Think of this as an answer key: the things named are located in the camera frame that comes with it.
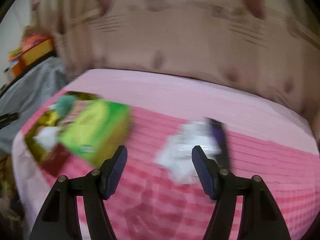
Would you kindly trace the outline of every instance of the gray fabric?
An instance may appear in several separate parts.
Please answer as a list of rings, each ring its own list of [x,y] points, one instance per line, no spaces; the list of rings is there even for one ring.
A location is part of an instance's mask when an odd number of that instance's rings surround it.
[[[0,130],[0,151],[11,154],[12,141],[21,127],[68,83],[61,59],[50,57],[13,84],[0,98],[0,116],[18,112],[19,119]]]

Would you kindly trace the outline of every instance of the blue gripper pad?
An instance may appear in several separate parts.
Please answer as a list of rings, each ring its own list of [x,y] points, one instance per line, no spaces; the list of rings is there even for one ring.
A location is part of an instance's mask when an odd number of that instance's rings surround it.
[[[105,160],[101,166],[101,193],[108,200],[118,187],[122,172],[128,159],[128,151],[124,146],[119,146],[113,157]]]
[[[218,183],[218,176],[216,174],[218,172],[218,169],[215,170],[214,166],[210,167],[210,161],[214,160],[209,160],[200,146],[195,146],[192,149],[191,157],[204,193],[208,195],[212,200],[216,200],[217,194],[220,193],[220,188]]]

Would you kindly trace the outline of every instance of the white wall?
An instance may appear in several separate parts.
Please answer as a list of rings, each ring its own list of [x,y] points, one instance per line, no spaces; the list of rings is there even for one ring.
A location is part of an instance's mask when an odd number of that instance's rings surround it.
[[[7,79],[3,71],[9,66],[8,52],[19,47],[23,27],[30,22],[30,0],[15,0],[0,23],[0,87]]]

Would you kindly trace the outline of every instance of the metal screw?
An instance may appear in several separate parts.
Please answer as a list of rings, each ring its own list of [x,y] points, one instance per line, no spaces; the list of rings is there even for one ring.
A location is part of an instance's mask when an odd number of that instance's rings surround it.
[[[220,170],[220,173],[224,176],[228,175],[229,174],[229,171],[227,169],[221,169]]]
[[[256,181],[256,182],[260,182],[262,179],[261,179],[260,176],[254,175],[254,176],[253,176],[253,180]]]
[[[60,176],[60,177],[58,178],[58,181],[59,181],[59,182],[64,182],[66,179],[67,179],[67,177],[64,176],[64,175],[62,175],[62,176]]]
[[[99,169],[94,169],[94,170],[91,171],[91,174],[92,174],[93,176],[97,176],[99,173],[100,173],[100,170],[99,170]]]

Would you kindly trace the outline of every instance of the striped pink object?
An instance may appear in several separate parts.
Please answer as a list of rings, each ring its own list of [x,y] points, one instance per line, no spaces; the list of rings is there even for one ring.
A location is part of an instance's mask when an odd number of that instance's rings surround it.
[[[105,202],[119,240],[202,239],[214,204],[200,182],[176,185],[167,171],[154,164],[169,135],[186,120],[132,108],[133,129],[126,143],[128,162],[114,196]],[[233,172],[250,178],[261,175],[272,192],[289,228],[292,240],[300,239],[320,209],[319,156],[227,131]],[[73,155],[60,174],[83,176],[92,168]],[[56,178],[42,171],[52,186]],[[79,219],[85,221],[78,198]],[[239,197],[230,239],[239,230],[242,202]]]

